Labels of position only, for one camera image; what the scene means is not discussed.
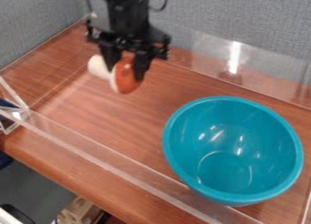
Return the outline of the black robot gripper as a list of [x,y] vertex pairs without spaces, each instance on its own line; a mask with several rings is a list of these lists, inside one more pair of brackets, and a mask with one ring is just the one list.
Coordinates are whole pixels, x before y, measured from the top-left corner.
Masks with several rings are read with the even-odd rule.
[[154,58],[168,59],[171,37],[148,20],[148,4],[108,5],[108,17],[87,21],[88,39],[99,43],[108,71],[122,59],[122,50],[136,53],[135,78],[143,81]]

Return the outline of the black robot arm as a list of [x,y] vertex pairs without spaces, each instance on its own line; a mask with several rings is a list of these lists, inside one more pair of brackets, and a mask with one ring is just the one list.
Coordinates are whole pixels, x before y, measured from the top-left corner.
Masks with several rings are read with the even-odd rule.
[[134,53],[134,76],[143,81],[152,60],[170,57],[171,36],[150,23],[150,10],[163,11],[168,0],[158,9],[150,6],[150,0],[104,1],[108,17],[88,19],[88,41],[99,45],[108,71],[112,71],[124,51]]

